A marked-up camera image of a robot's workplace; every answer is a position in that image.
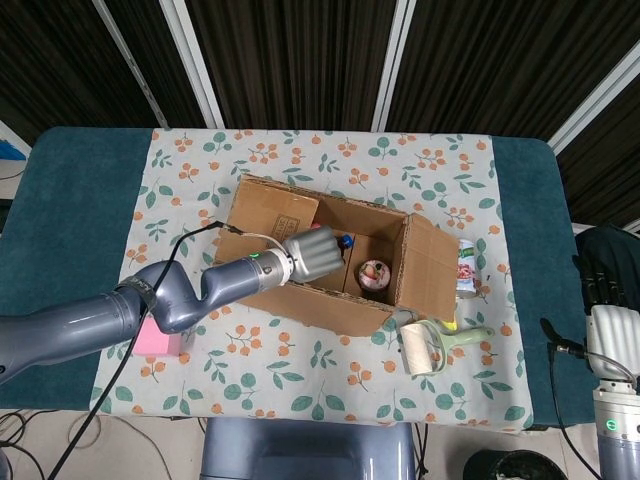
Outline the black waste bin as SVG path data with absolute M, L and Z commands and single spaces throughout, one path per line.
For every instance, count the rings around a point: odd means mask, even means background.
M 568 480 L 548 457 L 531 450 L 480 450 L 466 462 L 463 480 Z

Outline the floral leaf print tablecloth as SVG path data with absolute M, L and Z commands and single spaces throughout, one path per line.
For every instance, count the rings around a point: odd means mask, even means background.
M 530 427 L 499 146 L 497 137 L 471 134 L 155 130 L 122 276 L 175 254 L 197 281 L 220 243 L 209 224 L 228 215 L 241 177 L 252 174 L 413 213 L 470 240 L 478 292 L 458 301 L 455 317 L 493 336 L 453 348 L 441 373 L 412 377 L 403 365 L 403 316 L 352 337 L 236 303 L 184 333 L 175 356 L 125 360 L 124 345 L 105 349 L 92 402 L 111 415 Z

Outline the white window frame bar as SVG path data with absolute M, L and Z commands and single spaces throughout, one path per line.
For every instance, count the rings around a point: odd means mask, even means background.
M 395 2 L 393 20 L 370 127 L 371 132 L 383 132 L 386 130 L 416 3 L 417 0 L 396 0 Z
M 225 129 L 186 0 L 159 0 L 159 4 L 206 126 Z
M 109 32 L 112 40 L 114 41 L 118 51 L 123 57 L 127 67 L 129 68 L 131 74 L 133 75 L 136 83 L 142 91 L 143 96 L 145 97 L 151 111 L 153 112 L 158 124 L 162 128 L 168 128 L 167 119 L 162 112 L 162 109 L 157 102 L 155 95 L 149 87 L 148 82 L 146 81 L 143 72 L 141 71 L 137 61 L 135 60 L 121 30 L 119 29 L 114 17 L 112 16 L 107 4 L 104 0 L 91 0 L 96 12 L 98 13 L 100 19 L 102 20 L 105 28 Z
M 555 155 L 563 152 L 638 76 L 640 40 L 604 76 L 547 141 Z

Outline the pink foam cube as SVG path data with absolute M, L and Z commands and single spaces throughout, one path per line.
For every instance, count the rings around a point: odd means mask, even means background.
M 155 319 L 148 315 L 142 323 L 133 354 L 144 357 L 178 356 L 180 347 L 181 335 L 162 333 Z

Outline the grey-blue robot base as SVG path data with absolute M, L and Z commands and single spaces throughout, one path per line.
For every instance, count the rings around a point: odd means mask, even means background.
M 212 418 L 200 480 L 416 480 L 411 425 Z

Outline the teal table cover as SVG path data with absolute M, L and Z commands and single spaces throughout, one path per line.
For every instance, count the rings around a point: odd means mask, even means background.
M 0 315 L 107 292 L 127 277 L 122 259 L 154 131 L 56 127 L 39 137 L 0 235 Z M 546 317 L 567 336 L 584 335 L 576 244 L 557 162 L 543 141 L 497 138 L 531 426 L 589 423 L 594 376 L 566 356 L 549 375 L 539 326 Z M 0 386 L 0 408 L 87 408 L 103 351 L 24 371 Z

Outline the blue and white object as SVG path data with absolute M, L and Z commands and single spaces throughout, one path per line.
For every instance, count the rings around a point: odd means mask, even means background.
M 26 161 L 32 147 L 0 120 L 0 160 Z

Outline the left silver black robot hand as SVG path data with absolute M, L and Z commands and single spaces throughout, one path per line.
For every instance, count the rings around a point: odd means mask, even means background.
M 329 226 L 296 233 L 283 243 L 293 260 L 290 280 L 309 283 L 341 269 L 345 263 L 333 230 Z

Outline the dark cloth-covered object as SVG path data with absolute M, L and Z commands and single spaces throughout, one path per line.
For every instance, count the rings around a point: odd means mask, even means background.
M 575 237 L 572 261 L 581 280 L 585 313 L 596 305 L 625 307 L 640 315 L 640 238 L 605 225 Z

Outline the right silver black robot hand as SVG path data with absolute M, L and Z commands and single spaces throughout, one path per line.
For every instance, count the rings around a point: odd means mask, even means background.
M 640 381 L 640 315 L 625 307 L 596 305 L 585 317 L 586 337 L 579 343 L 561 336 L 542 318 L 540 327 L 550 353 L 561 352 L 585 360 L 601 380 Z

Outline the green lint roller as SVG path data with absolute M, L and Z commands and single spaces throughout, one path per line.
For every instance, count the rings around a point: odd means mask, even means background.
M 450 330 L 427 319 L 400 328 L 406 365 L 413 376 L 441 373 L 453 348 L 489 341 L 494 334 L 488 327 Z

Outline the round pink-lidded jar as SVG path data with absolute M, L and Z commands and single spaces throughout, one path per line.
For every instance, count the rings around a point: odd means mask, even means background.
M 383 293 L 389 287 L 391 269 L 383 261 L 366 260 L 358 269 L 357 281 L 360 288 L 366 293 Z

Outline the brown cardboard box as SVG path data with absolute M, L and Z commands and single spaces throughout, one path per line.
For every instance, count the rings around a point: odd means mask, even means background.
M 458 241 L 419 214 L 245 175 L 228 222 L 246 234 L 221 233 L 219 263 L 265 248 L 266 236 L 284 241 L 313 224 L 354 240 L 341 251 L 345 265 L 338 271 L 250 296 L 243 301 L 249 307 L 349 336 L 372 334 L 397 309 L 442 321 L 454 317 Z M 370 259 L 391 269 L 383 293 L 366 293 L 358 285 L 358 269 Z

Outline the white can red fruit print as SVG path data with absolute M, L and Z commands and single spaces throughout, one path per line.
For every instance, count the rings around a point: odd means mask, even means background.
M 474 245 L 470 240 L 460 239 L 456 274 L 456 295 L 458 298 L 471 298 L 476 295 L 475 279 Z

